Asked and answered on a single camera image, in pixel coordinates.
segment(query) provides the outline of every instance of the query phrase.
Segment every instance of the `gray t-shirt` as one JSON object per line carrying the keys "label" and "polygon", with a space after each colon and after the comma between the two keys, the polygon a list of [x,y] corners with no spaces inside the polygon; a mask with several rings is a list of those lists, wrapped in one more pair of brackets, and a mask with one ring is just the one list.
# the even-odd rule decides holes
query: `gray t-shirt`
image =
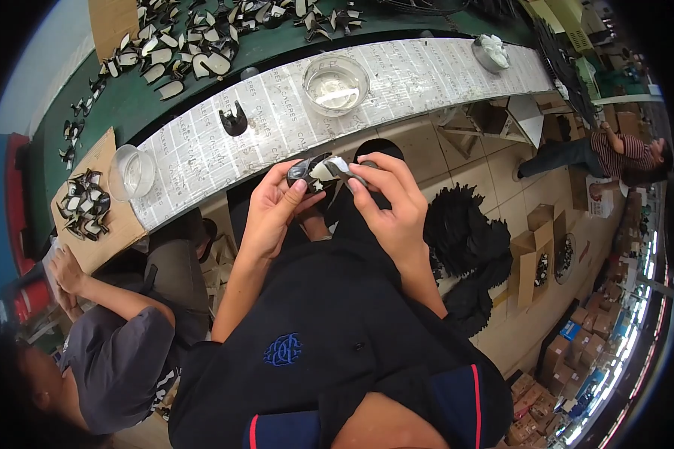
{"label": "gray t-shirt", "polygon": [[[175,315],[178,335],[181,327],[192,328],[177,310]],[[154,411],[180,375],[186,348],[176,340],[183,346],[195,343],[191,336],[185,341],[185,334],[174,338],[175,329],[153,307],[126,321],[98,305],[72,325],[60,369],[72,367],[91,433],[132,427]]]}

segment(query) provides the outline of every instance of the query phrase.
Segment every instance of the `red piping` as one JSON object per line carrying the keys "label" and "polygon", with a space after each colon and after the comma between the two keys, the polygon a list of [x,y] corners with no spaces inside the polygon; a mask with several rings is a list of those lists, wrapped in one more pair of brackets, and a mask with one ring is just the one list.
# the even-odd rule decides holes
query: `red piping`
{"label": "red piping", "polygon": [[249,423],[249,449],[257,449],[257,417],[252,417],[252,422]]}
{"label": "red piping", "polygon": [[474,403],[476,404],[476,437],[474,439],[476,443],[474,446],[476,449],[479,449],[479,439],[482,435],[482,406],[479,403],[479,373],[476,371],[476,365],[472,365],[471,367],[472,374],[474,374]]}

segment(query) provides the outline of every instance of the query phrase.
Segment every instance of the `bowl of liquid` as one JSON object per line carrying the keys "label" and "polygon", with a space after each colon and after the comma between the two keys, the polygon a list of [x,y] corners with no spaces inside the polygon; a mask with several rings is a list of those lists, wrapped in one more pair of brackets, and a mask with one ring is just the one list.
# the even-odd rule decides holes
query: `bowl of liquid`
{"label": "bowl of liquid", "polygon": [[302,86],[316,112],[338,117],[364,100],[369,92],[369,76],[354,59],[327,54],[310,62]]}
{"label": "bowl of liquid", "polygon": [[155,161],[134,145],[117,148],[110,161],[108,188],[116,201],[125,202],[150,192],[155,179]]}

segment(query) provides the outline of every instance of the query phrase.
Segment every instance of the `person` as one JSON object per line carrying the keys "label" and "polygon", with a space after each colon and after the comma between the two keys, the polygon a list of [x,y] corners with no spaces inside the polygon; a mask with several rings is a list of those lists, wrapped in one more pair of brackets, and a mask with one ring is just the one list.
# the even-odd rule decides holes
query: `person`
{"label": "person", "polygon": [[302,223],[317,241],[297,225],[324,193],[288,188],[296,161],[247,198],[228,191],[239,252],[211,341],[182,368],[174,448],[484,448],[506,433],[509,387],[443,322],[422,240],[428,203],[402,152],[373,139],[356,153],[365,161],[379,168],[350,170],[369,189],[342,186],[327,240],[319,220]]}
{"label": "person", "polygon": [[621,180],[628,187],[665,181],[674,164],[671,148],[664,138],[644,144],[630,134],[616,134],[608,122],[603,122],[604,133],[594,133],[566,142],[549,141],[542,145],[535,157],[520,160],[514,167],[512,179],[563,167],[578,166],[594,177],[611,177],[609,183],[594,183],[589,194],[597,199],[606,190],[616,190]]}
{"label": "person", "polygon": [[[170,390],[187,348],[210,328],[198,256],[209,253],[216,230],[198,209],[189,211],[151,235],[144,272],[93,277],[70,247],[57,248],[48,269],[73,322],[60,364],[20,342],[6,355],[16,369],[4,370],[50,447],[100,447],[147,418]],[[96,306],[83,312],[77,297]]]}

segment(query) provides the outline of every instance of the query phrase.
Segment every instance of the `black hair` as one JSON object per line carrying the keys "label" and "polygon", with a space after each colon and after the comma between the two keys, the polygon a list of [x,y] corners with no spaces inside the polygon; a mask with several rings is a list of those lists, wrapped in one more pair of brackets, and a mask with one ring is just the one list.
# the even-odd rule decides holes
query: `black hair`
{"label": "black hair", "polygon": [[0,337],[0,447],[104,448],[110,435],[93,435],[33,401],[30,379],[20,369],[26,348]]}
{"label": "black hair", "polygon": [[666,140],[664,141],[664,148],[661,150],[661,157],[664,158],[664,162],[651,170],[625,167],[624,173],[622,173],[622,182],[629,187],[637,187],[666,181],[674,166],[674,153],[671,152],[671,147]]}

